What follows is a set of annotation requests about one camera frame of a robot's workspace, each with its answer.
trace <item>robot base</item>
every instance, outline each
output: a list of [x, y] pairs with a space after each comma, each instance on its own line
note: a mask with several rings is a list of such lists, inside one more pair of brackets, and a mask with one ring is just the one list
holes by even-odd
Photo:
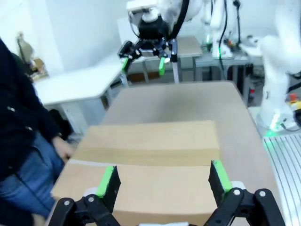
[[298, 127], [294, 119], [293, 110], [288, 104], [274, 110], [270, 108], [268, 104], [261, 105], [256, 123], [273, 132], [280, 132], [285, 129], [296, 129]]
[[218, 48], [218, 43], [212, 44], [212, 57], [213, 58], [219, 58], [220, 54], [222, 55], [222, 58], [231, 58], [233, 57], [233, 53], [231, 52], [230, 48], [226, 46], [225, 44], [221, 44], [221, 52]]

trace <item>white table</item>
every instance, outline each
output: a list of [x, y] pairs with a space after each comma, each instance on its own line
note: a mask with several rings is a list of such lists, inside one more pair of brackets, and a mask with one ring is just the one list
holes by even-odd
[[[34, 86], [44, 106], [60, 105], [74, 132], [85, 134], [105, 114], [100, 96], [107, 92], [109, 104], [112, 102], [110, 85], [120, 76], [120, 69], [121, 62], [114, 53], [97, 66], [49, 77]], [[126, 76], [121, 77], [127, 84]]]
[[[178, 37], [178, 71], [179, 77], [174, 75], [174, 82], [179, 83], [182, 81], [182, 70], [181, 70], [181, 58], [184, 57], [192, 57], [193, 63], [193, 79], [196, 81], [197, 72], [196, 72], [196, 58], [202, 55], [202, 49], [200, 44], [195, 36], [186, 36], [186, 37]], [[146, 61], [154, 61], [158, 60], [157, 56], [152, 57], [141, 57], [137, 59], [135, 62], [141, 62], [143, 66], [143, 74], [145, 82], [149, 82], [149, 77], [147, 73]]]

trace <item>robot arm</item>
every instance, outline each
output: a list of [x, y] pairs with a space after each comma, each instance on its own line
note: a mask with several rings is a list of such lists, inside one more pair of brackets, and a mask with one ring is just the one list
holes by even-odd
[[294, 112], [286, 101], [289, 73], [301, 71], [300, 0], [278, 0], [275, 27], [278, 36], [260, 41], [265, 84], [258, 123], [275, 132], [296, 126]]
[[138, 27], [137, 43], [127, 41], [119, 51], [125, 58], [126, 73], [133, 61], [141, 56], [158, 56], [159, 72], [164, 73], [164, 63], [177, 62], [176, 36], [184, 21], [191, 20], [202, 7], [202, 0], [144, 0], [130, 1], [127, 10], [131, 24]]
[[201, 22], [203, 24], [210, 24], [213, 12], [213, 0], [204, 0], [201, 7]]

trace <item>green light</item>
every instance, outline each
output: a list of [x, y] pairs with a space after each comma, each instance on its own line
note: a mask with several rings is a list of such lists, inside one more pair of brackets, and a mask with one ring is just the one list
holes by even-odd
[[208, 35], [206, 36], [206, 43], [208, 44], [209, 41], [210, 41], [210, 35], [208, 34]]
[[269, 126], [269, 128], [271, 130], [275, 130], [278, 129], [278, 119], [280, 118], [280, 114], [274, 114], [274, 117], [272, 119], [271, 125]]
[[274, 137], [274, 136], [277, 136], [277, 133], [269, 130], [265, 135], [264, 137]]
[[221, 55], [221, 48], [218, 48], [218, 53], [217, 53], [217, 58], [219, 58], [220, 57], [220, 55]]

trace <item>jeans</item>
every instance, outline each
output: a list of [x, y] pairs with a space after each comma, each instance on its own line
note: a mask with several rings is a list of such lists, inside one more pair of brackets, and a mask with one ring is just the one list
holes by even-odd
[[64, 163], [40, 133], [31, 149], [19, 171], [0, 182], [0, 197], [46, 219], [55, 203], [50, 192]]

